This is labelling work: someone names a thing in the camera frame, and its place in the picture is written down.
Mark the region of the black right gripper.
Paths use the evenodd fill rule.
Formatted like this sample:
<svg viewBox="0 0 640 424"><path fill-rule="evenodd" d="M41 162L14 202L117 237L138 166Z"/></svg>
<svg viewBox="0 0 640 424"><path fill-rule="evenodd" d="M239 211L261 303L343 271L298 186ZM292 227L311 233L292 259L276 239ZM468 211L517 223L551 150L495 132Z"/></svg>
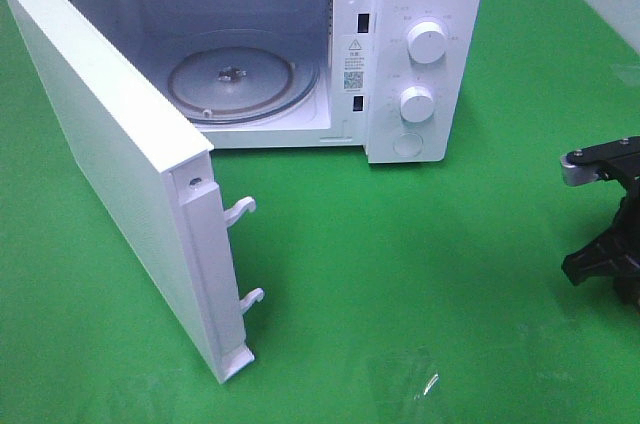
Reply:
<svg viewBox="0 0 640 424"><path fill-rule="evenodd" d="M621 302L639 306L639 178L626 190L611 225L567 255L562 270L575 286L591 277L611 277Z"/></svg>

